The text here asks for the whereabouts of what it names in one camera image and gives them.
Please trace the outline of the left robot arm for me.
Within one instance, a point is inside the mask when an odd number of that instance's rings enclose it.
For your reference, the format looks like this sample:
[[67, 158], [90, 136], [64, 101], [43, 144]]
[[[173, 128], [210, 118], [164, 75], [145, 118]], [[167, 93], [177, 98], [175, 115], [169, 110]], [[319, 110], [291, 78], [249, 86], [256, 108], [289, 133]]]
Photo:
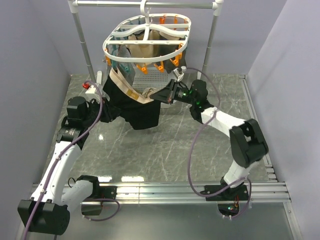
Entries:
[[120, 115], [120, 109], [104, 97], [87, 101], [84, 97], [68, 100], [66, 116], [57, 133], [52, 159], [36, 190], [27, 200], [21, 200], [18, 213], [24, 224], [23, 239], [28, 233], [61, 236], [67, 230], [70, 215], [84, 200], [118, 203], [117, 189], [105, 193], [98, 177], [81, 175], [65, 190], [65, 181], [80, 156], [90, 130], [98, 122], [110, 123]]

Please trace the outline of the black underwear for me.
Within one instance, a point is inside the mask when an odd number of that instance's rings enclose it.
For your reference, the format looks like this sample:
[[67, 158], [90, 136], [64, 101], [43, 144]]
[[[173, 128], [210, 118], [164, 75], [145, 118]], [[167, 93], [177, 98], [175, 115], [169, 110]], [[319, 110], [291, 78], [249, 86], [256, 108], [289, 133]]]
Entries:
[[153, 100], [149, 103], [139, 103], [122, 92], [116, 85], [115, 71], [111, 71], [103, 91], [110, 97], [110, 104], [120, 109], [120, 116], [128, 122], [134, 130], [145, 130], [158, 126], [161, 103]]

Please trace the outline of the white clip hanger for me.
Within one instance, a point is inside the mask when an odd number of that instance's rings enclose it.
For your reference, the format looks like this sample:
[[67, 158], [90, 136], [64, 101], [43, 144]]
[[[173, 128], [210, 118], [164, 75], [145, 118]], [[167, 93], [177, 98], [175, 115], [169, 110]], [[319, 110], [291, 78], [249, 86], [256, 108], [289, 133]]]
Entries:
[[[154, 13], [150, 10], [150, 19], [145, 22], [143, 15], [134, 16], [121, 22], [105, 39], [102, 44], [105, 62], [115, 68], [120, 63], [131, 63], [144, 74], [148, 73], [147, 66], [152, 65], [160, 72], [165, 72], [164, 61], [187, 49], [190, 38], [191, 20], [181, 14]], [[180, 40], [149, 40], [150, 30], [163, 32], [178, 37]], [[182, 47], [170, 54], [151, 58], [132, 57], [126, 45], [180, 45]]]

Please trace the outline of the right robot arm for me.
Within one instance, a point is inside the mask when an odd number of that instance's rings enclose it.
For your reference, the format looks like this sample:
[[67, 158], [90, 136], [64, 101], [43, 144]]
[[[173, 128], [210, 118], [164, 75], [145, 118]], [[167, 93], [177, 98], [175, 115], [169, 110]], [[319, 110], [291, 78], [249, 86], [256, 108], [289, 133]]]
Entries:
[[201, 123], [199, 132], [210, 126], [225, 134], [230, 140], [233, 161], [227, 173], [221, 178], [220, 189], [213, 193], [198, 192], [192, 182], [191, 171], [187, 170], [187, 179], [192, 191], [204, 198], [222, 196], [233, 199], [250, 170], [269, 152], [268, 144], [257, 120], [244, 120], [229, 115], [208, 101], [208, 90], [205, 81], [196, 79], [190, 87], [182, 82], [171, 80], [162, 90], [150, 95], [153, 100], [171, 104], [173, 101], [190, 105], [192, 118]]

